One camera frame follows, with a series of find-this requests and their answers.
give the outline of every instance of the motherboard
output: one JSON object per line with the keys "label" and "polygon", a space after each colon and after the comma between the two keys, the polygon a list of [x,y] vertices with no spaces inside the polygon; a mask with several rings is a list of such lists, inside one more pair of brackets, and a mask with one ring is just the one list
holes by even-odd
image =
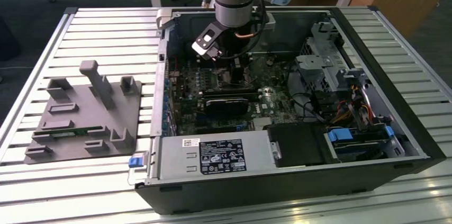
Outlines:
{"label": "motherboard", "polygon": [[267,53],[249,56],[239,68],[216,66],[187,61],[171,72],[177,135],[261,130],[297,122],[285,86],[287,62]]}

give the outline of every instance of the blue drive bracket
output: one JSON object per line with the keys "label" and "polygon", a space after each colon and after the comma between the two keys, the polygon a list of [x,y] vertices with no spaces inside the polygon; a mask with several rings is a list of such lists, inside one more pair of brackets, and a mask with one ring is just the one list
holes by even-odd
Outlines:
{"label": "blue drive bracket", "polygon": [[328,132],[328,138],[331,142],[352,140],[353,136],[349,129],[332,129]]}

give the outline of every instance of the white label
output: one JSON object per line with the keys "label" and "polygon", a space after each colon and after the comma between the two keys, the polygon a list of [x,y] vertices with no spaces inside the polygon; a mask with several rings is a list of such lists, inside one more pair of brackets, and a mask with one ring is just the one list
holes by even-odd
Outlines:
{"label": "white label", "polygon": [[76,134],[73,132],[64,132],[64,133],[56,133],[52,134],[53,138],[60,138],[60,137],[69,137],[69,136],[75,136]]}
{"label": "white label", "polygon": [[235,166],[235,167],[243,167],[244,165],[245,165],[244,162],[231,163],[231,166]]}
{"label": "white label", "polygon": [[187,138],[183,140],[183,147],[199,146],[199,138]]}

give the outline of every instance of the green circuit board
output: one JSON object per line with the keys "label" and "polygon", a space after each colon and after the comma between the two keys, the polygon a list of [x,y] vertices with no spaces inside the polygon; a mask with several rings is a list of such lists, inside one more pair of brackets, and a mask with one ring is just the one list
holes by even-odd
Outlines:
{"label": "green circuit board", "polygon": [[267,55],[253,57],[245,68],[245,80],[236,84],[259,89],[259,101],[249,102],[247,113],[227,119],[212,119],[203,112],[200,92],[216,91],[221,85],[220,69],[187,66],[181,70],[175,88],[177,134],[196,135],[209,131],[227,132],[255,130],[253,119],[269,118],[272,123],[296,122],[297,115],[284,83],[284,64],[272,63]]}

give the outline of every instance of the barcode sticker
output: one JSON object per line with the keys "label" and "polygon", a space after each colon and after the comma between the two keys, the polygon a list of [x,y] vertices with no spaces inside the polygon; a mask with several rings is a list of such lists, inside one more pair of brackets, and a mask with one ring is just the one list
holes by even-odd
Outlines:
{"label": "barcode sticker", "polygon": [[183,140],[183,147],[199,146],[199,138],[185,138]]}

